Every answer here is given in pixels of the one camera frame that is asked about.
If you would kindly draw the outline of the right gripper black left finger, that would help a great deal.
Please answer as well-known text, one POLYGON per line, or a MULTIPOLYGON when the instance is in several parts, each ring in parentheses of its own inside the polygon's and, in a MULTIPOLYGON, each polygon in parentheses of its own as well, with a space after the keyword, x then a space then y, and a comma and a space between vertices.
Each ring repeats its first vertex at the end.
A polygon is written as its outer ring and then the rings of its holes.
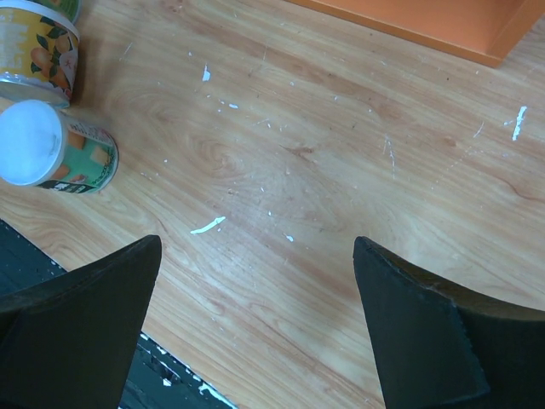
POLYGON ((1 298, 3 408, 116 408, 162 259, 147 235, 1 298))

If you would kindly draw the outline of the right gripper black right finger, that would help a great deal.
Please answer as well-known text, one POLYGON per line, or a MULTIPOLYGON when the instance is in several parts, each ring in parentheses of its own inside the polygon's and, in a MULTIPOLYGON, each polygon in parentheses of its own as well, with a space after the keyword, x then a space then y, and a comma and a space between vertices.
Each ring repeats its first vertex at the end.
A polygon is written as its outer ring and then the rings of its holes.
POLYGON ((366 237, 353 268, 388 408, 541 408, 544 313, 417 267, 366 237))

